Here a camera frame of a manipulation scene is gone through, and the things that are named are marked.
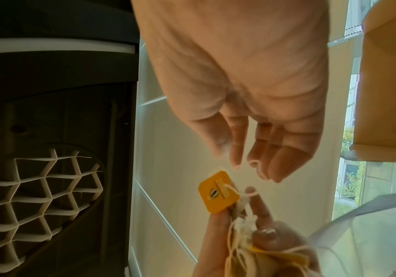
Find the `white hexagonal grille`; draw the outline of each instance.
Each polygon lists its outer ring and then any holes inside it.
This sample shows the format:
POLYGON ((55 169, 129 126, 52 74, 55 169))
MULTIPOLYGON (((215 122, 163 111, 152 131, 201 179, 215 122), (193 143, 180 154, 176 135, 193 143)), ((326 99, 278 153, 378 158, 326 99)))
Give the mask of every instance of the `white hexagonal grille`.
POLYGON ((55 149, 50 149, 50 157, 16 158, 10 162, 13 181, 0 181, 0 273, 24 261, 17 244, 50 240, 62 230, 63 217, 74 220, 102 193, 99 164, 94 161, 93 167, 81 168, 81 161, 91 157, 78 153, 58 157, 55 149), (62 171, 57 168, 62 162, 71 163, 70 174, 56 173, 62 171), (28 171, 20 170, 22 163, 28 171), (34 168, 39 168, 35 176, 26 175, 32 174, 34 168))

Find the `brown cardboard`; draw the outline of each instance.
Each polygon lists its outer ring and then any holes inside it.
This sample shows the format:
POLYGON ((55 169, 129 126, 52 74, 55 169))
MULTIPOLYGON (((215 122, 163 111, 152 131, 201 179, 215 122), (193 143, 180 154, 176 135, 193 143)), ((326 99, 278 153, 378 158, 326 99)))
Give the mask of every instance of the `brown cardboard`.
POLYGON ((396 0, 380 0, 363 30, 354 144, 343 157, 396 162, 396 0))

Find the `yellow tag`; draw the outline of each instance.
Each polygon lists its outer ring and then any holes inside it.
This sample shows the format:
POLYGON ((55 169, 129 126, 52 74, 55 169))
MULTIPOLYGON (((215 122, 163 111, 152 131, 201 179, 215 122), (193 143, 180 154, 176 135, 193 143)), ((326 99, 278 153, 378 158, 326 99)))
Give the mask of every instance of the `yellow tag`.
POLYGON ((294 262, 296 264, 299 264, 302 267, 308 267, 309 263, 310 263, 309 257, 306 255, 303 255, 301 253, 264 251, 264 250, 261 250, 261 249, 255 247, 255 246, 249 246, 247 249, 250 250, 251 252, 266 254, 266 255, 276 258, 276 259, 294 262))
POLYGON ((217 214, 240 199, 240 196, 226 185, 236 188, 225 171, 216 173, 199 185, 199 194, 210 213, 217 214))

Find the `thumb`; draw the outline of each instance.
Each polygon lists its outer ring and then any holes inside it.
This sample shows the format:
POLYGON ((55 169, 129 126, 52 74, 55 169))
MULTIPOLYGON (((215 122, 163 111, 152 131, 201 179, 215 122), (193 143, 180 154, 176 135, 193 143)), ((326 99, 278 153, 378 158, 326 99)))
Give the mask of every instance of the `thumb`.
POLYGON ((228 257, 227 236, 229 228, 230 214, 227 209, 218 214, 210 215, 198 264, 193 274, 194 277, 207 277, 215 271, 222 271, 223 273, 225 260, 228 257))
POLYGON ((185 123, 201 136, 215 157, 221 157, 230 150, 231 129, 220 112, 209 118, 188 120, 185 123))

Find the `honeycomb grid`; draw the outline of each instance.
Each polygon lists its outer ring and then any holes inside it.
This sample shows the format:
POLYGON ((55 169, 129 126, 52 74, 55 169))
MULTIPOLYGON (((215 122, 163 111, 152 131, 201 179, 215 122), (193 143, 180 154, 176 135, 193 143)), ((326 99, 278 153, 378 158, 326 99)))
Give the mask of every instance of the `honeycomb grid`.
POLYGON ((69 216, 69 220, 74 220, 82 210, 90 206, 91 201, 96 200, 102 193, 102 183, 97 174, 101 172, 99 171, 99 164, 96 163, 89 171, 81 172, 78 158, 90 159, 91 157, 78 156, 78 154, 78 151, 74 151, 71 156, 58 157, 56 150, 50 149, 50 157, 15 158, 10 161, 9 173, 11 176, 9 177, 13 181, 0 181, 0 187, 9 187, 6 198, 0 201, 0 212, 3 211, 4 213, 3 220, 0 222, 0 233, 6 233, 5 239, 0 240, 0 259, 3 256, 3 260, 0 260, 0 273, 11 271, 23 263, 25 259, 25 256, 17 255, 14 247, 15 241, 43 242, 50 240, 62 230, 61 226, 51 230, 45 215, 69 216), (74 174, 50 173, 56 163, 64 159, 71 161, 74 174), (20 160, 47 163, 39 176, 21 179, 18 168, 20 160), (82 177, 89 175, 94 180, 95 188, 78 188, 77 185, 82 177), (47 181, 50 178, 69 179, 71 182, 65 190, 52 194, 47 181), (19 190, 22 184, 35 181, 37 182, 35 188, 40 188, 42 197, 28 195, 19 190), (88 193, 91 200, 78 206, 73 193, 80 193, 81 195, 88 193))

